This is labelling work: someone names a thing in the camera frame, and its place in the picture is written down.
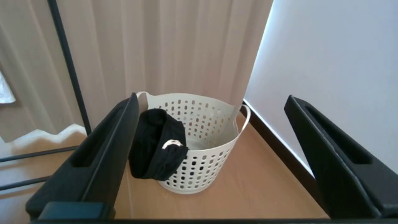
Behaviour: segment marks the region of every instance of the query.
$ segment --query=curtain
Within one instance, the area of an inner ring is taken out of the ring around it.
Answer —
[[[16,101],[0,104],[0,136],[82,125],[46,0],[0,1],[0,70]]]
[[[272,0],[57,1],[92,127],[132,92],[239,105]]]

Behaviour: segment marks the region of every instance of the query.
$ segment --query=brown floor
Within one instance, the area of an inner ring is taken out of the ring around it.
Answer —
[[[238,124],[243,120],[239,115]],[[58,143],[38,139],[20,148],[8,144],[5,147],[8,151],[0,145],[0,156],[71,146],[83,139],[84,135],[72,133]],[[50,175],[69,154],[3,162],[0,185]],[[29,216],[24,205],[40,186],[1,191],[0,223],[27,223]],[[327,218],[251,125],[243,132],[216,180],[203,192],[175,194],[154,180],[134,179],[126,171],[114,207],[116,218]]]

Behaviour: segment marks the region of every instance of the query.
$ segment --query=black cloth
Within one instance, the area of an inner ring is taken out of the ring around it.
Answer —
[[[178,140],[182,145],[169,144]],[[188,147],[181,121],[162,109],[141,113],[129,155],[131,174],[135,178],[167,180],[187,156]]]

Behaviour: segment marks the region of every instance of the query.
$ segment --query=laundry basket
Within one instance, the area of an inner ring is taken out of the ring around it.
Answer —
[[[166,181],[159,181],[164,188],[178,194],[195,194],[205,190],[216,179],[239,135],[250,119],[246,106],[246,121],[241,132],[235,117],[238,108],[220,100],[184,93],[152,96],[145,93],[148,109],[161,108],[185,127],[186,158],[177,171]]]

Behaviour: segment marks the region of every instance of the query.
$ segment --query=baseboard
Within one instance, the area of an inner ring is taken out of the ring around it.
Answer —
[[[241,110],[242,114],[246,116],[246,111]],[[317,182],[313,177],[308,167],[302,164],[302,162],[296,158],[296,156],[282,143],[279,138],[271,131],[271,129],[261,120],[256,113],[251,113],[250,123],[260,134],[260,136],[268,143],[272,150],[279,156],[282,162],[287,168],[293,173],[297,180],[303,185],[303,187],[309,192],[309,194],[315,199],[315,201],[326,211],[325,204],[323,202],[321,193],[318,189]]]

